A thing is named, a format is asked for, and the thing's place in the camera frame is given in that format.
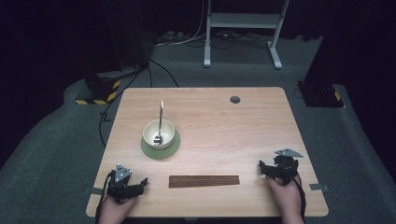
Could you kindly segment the row of brown chopsticks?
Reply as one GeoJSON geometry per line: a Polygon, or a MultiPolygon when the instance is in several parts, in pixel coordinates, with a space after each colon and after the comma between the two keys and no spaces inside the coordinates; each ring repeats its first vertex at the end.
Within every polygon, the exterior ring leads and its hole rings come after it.
{"type": "Polygon", "coordinates": [[[239,185],[238,175],[170,175],[169,188],[198,188],[239,185]]]}

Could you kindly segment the white metal stand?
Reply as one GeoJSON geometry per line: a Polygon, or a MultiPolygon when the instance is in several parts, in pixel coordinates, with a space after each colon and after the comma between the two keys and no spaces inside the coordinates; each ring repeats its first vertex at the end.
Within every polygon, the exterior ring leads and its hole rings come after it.
{"type": "Polygon", "coordinates": [[[251,28],[272,29],[274,34],[267,42],[275,69],[282,69],[283,65],[276,51],[277,40],[290,0],[283,0],[282,8],[278,14],[246,14],[246,13],[221,13],[212,11],[212,0],[208,0],[206,11],[206,32],[204,48],[204,67],[211,65],[211,29],[212,28],[251,28]]]}

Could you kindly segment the person's right hand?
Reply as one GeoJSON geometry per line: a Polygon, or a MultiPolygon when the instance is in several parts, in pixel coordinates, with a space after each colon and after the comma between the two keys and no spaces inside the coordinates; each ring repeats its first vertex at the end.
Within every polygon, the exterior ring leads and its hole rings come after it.
{"type": "Polygon", "coordinates": [[[285,218],[302,218],[301,205],[302,200],[300,191],[295,182],[289,182],[286,186],[280,186],[272,177],[265,177],[265,180],[270,187],[277,207],[282,217],[285,218]]]}

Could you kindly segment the person's left hand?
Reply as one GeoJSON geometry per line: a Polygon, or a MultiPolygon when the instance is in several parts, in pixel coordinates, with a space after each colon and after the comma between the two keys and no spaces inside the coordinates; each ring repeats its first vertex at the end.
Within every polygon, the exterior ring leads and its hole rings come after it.
{"type": "Polygon", "coordinates": [[[121,224],[134,206],[136,198],[117,203],[108,197],[102,204],[98,224],[121,224]]]}

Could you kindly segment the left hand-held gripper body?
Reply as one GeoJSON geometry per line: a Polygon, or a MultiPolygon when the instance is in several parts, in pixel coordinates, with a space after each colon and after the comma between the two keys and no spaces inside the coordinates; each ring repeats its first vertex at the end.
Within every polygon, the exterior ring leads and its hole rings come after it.
{"type": "Polygon", "coordinates": [[[116,165],[116,169],[110,177],[107,194],[117,203],[140,195],[139,185],[128,185],[131,176],[132,171],[130,169],[127,169],[120,164],[116,165]]]}

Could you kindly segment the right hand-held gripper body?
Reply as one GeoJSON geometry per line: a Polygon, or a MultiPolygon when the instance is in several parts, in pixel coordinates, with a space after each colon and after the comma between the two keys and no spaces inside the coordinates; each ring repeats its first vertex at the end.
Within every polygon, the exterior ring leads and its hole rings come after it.
{"type": "Polygon", "coordinates": [[[302,158],[303,155],[290,148],[276,151],[274,157],[274,163],[276,166],[274,178],[281,180],[283,186],[289,184],[289,182],[298,174],[299,161],[298,158],[302,158]]]}

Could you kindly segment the dark power strip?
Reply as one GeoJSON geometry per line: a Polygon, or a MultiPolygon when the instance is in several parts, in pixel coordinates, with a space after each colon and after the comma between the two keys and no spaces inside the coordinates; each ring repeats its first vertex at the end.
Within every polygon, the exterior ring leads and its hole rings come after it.
{"type": "Polygon", "coordinates": [[[166,31],[160,35],[156,41],[158,43],[181,42],[189,39],[190,37],[191,36],[189,34],[184,34],[183,32],[166,31]]]}

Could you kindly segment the green round coaster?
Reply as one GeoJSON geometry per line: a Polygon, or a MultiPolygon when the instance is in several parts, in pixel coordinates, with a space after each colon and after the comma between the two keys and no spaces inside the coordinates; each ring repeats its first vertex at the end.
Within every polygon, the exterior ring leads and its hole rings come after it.
{"type": "Polygon", "coordinates": [[[180,135],[178,132],[176,132],[173,142],[170,144],[169,147],[165,149],[155,149],[151,147],[149,144],[145,142],[144,138],[141,138],[140,145],[143,153],[147,157],[154,160],[164,160],[171,157],[178,151],[180,146],[180,135]]]}

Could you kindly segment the cream ceramic bowl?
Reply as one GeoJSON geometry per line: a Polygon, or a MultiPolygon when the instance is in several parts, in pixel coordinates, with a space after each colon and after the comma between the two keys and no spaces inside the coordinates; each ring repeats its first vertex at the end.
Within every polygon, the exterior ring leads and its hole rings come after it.
{"type": "Polygon", "coordinates": [[[155,119],[149,122],[143,130],[143,139],[146,144],[155,149],[165,149],[169,147],[174,141],[176,129],[172,122],[163,119],[159,121],[155,119]],[[162,137],[162,142],[156,143],[158,134],[162,137]]]}

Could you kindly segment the metal spoon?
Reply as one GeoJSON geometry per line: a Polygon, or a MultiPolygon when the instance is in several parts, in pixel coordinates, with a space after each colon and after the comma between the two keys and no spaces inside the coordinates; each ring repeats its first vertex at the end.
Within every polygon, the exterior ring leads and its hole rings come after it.
{"type": "Polygon", "coordinates": [[[163,143],[162,123],[163,123],[163,102],[160,102],[159,130],[158,130],[157,135],[154,138],[154,143],[156,145],[161,145],[163,143]]]}

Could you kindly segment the black yellow striped stand base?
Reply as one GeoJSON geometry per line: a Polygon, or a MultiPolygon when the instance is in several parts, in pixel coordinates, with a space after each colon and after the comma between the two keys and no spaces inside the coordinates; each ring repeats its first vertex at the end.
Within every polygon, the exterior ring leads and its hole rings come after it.
{"type": "Polygon", "coordinates": [[[84,77],[84,85],[75,97],[77,105],[106,105],[117,96],[119,79],[101,79],[97,74],[84,77]]]}

